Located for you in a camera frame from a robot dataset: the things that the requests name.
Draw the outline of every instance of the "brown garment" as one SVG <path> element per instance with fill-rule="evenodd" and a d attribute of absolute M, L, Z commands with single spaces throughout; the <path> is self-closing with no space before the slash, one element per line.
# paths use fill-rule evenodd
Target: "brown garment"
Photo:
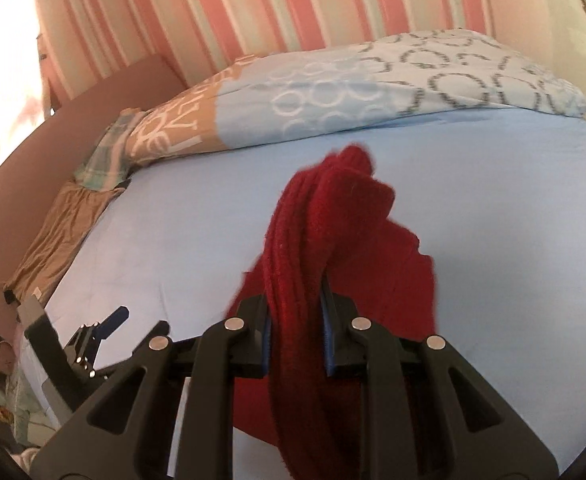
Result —
<path fill-rule="evenodd" d="M 109 202 L 123 191 L 92 191 L 66 182 L 4 290 L 12 290 L 22 302 L 38 288 L 42 294 L 38 299 L 46 304 L 78 254 L 84 237 Z"/>

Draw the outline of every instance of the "brown headboard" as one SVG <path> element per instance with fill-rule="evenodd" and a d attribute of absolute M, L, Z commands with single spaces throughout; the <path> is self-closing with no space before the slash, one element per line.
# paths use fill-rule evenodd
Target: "brown headboard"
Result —
<path fill-rule="evenodd" d="M 155 107 L 184 90 L 160 56 L 103 80 L 42 123 L 0 166 L 0 335 L 12 338 L 16 313 L 4 302 L 9 279 L 60 186 L 123 108 Z"/>

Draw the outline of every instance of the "red cloth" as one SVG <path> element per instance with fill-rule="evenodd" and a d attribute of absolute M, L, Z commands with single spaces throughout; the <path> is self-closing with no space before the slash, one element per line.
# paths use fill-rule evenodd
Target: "red cloth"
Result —
<path fill-rule="evenodd" d="M 233 424 L 278 446 L 295 480 L 358 478 L 359 384 L 326 377 L 323 273 L 361 316 L 395 335 L 435 332 L 433 262 L 414 234 L 388 220 L 395 194 L 372 173 L 367 153 L 349 146 L 295 174 L 229 311 L 267 295 L 271 369 L 265 380 L 236 381 Z"/>

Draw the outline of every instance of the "metal pin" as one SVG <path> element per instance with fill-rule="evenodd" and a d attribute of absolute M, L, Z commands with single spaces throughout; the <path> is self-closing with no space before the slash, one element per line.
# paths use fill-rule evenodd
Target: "metal pin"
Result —
<path fill-rule="evenodd" d="M 351 326 L 355 330 L 368 330 L 371 328 L 371 320 L 368 317 L 356 317 L 353 321 L 351 321 Z"/>
<path fill-rule="evenodd" d="M 227 330 L 242 330 L 244 328 L 244 319 L 241 317 L 230 317 L 224 322 L 224 328 Z"/>
<path fill-rule="evenodd" d="M 439 335 L 432 335 L 426 339 L 426 345 L 431 350 L 441 350 L 446 346 L 446 340 Z"/>
<path fill-rule="evenodd" d="M 163 335 L 156 335 L 148 342 L 148 347 L 151 350 L 164 350 L 167 346 L 169 346 L 169 339 Z"/>

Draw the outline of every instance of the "light blue sheet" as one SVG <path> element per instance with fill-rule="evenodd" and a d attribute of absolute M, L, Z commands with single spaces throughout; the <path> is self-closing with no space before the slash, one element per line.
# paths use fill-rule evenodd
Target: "light blue sheet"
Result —
<path fill-rule="evenodd" d="M 439 332 L 565 469 L 586 445 L 586 123 L 514 108 L 417 116 L 164 162 L 135 174 L 49 301 L 63 342 L 114 308 L 131 318 L 97 365 L 157 320 L 174 339 L 221 319 L 301 166 L 363 142 L 397 193 L 392 218 L 435 259 Z M 29 349 L 20 363 L 44 401 Z M 236 432 L 238 479 L 286 479 L 277 450 Z"/>

